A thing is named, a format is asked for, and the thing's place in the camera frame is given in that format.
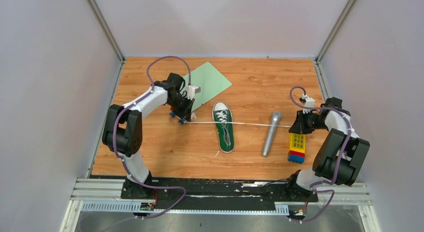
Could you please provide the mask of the green canvas sneaker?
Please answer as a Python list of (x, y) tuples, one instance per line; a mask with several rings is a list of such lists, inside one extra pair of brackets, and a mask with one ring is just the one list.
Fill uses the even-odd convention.
[(216, 102), (212, 108), (212, 118), (218, 132), (219, 149), (231, 153), (235, 148), (233, 115), (224, 102)]

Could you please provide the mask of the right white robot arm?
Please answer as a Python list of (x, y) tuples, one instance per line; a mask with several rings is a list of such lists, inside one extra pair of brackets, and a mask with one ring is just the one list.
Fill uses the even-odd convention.
[(370, 149), (351, 124), (351, 114), (343, 109), (342, 99), (330, 97), (320, 107), (311, 107), (312, 99), (303, 95), (304, 108), (296, 112), (289, 132), (308, 135), (325, 129), (328, 134), (309, 169), (300, 169), (287, 181), (285, 195), (292, 201), (309, 198), (322, 184), (351, 186), (357, 179)]

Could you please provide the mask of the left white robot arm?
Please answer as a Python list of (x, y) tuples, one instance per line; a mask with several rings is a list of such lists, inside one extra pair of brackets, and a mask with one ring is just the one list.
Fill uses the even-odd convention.
[(126, 171), (123, 199), (146, 199), (157, 189), (151, 183), (152, 174), (142, 158), (143, 120), (158, 107), (169, 105), (172, 117), (178, 117), (180, 124), (190, 122), (194, 117), (195, 95), (200, 91), (199, 86), (170, 73), (166, 80), (153, 82), (133, 101), (108, 108), (102, 143), (115, 153)]

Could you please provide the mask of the white shoelace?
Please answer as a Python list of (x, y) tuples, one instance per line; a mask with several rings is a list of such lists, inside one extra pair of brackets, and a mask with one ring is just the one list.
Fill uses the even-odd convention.
[[(261, 123), (245, 123), (245, 122), (233, 122), (233, 121), (193, 121), (193, 122), (186, 122), (186, 124), (215, 124), (215, 125), (252, 125), (252, 126), (262, 126), (262, 127), (269, 127), (269, 124), (261, 124)], [(289, 125), (278, 125), (280, 128), (290, 128)]]

